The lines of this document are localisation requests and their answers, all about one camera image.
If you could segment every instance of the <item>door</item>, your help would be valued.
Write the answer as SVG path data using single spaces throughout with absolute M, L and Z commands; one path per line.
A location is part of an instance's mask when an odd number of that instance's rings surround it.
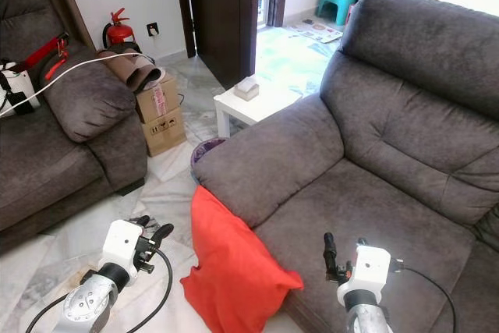
M 197 54 L 225 89 L 255 73 L 257 0 L 191 0 Z

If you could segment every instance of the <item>red pillow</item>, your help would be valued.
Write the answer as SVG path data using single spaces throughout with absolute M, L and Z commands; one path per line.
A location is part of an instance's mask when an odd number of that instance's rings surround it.
M 261 332 L 288 290 L 303 289 L 302 279 L 282 269 L 251 229 L 201 186 L 192 220 L 199 265 L 180 280 L 186 299 L 213 333 Z

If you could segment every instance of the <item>marble floor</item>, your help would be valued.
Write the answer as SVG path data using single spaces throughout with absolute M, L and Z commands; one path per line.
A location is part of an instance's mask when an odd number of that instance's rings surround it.
M 320 45 L 307 39 L 282 28 L 259 32 L 257 74 L 304 95 L 318 91 L 336 44 Z M 161 225 L 171 222 L 175 226 L 161 245 L 172 262 L 174 284 L 165 306 L 142 331 L 209 332 L 183 297 L 179 279 L 197 264 L 189 217 L 196 184 L 189 159 L 199 142 L 217 136 L 213 96 L 224 90 L 198 58 L 165 58 L 157 64 L 177 77 L 179 92 L 185 95 L 182 113 L 187 141 L 148 159 L 143 187 L 125 197 L 108 197 L 0 257 L 0 331 L 24 332 L 38 311 L 76 287 L 89 267 L 96 267 L 112 221 L 148 214 Z M 232 122 L 234 132 L 243 127 Z M 120 294 L 104 333 L 126 331 L 156 307 L 166 287 L 167 271 L 159 257 L 152 263 L 156 268 L 151 275 L 141 273 L 136 284 Z M 60 305 L 50 310 L 33 332 L 51 331 L 59 311 Z M 279 312 L 268 321 L 265 332 L 301 330 L 287 314 Z

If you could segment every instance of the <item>power socket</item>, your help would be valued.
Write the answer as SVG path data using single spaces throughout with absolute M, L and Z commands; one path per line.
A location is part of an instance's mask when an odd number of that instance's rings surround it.
M 149 35 L 149 37 L 155 37 L 159 35 L 159 29 L 157 28 L 157 23 L 148 23 L 146 25 L 146 28 L 147 28 L 147 35 Z

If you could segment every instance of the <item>tissue box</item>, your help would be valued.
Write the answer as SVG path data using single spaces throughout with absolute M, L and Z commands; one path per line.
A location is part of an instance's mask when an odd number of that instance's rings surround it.
M 234 95 L 244 99 L 245 101 L 250 101 L 256 97 L 258 93 L 259 86 L 254 79 L 254 76 L 247 77 L 234 86 Z

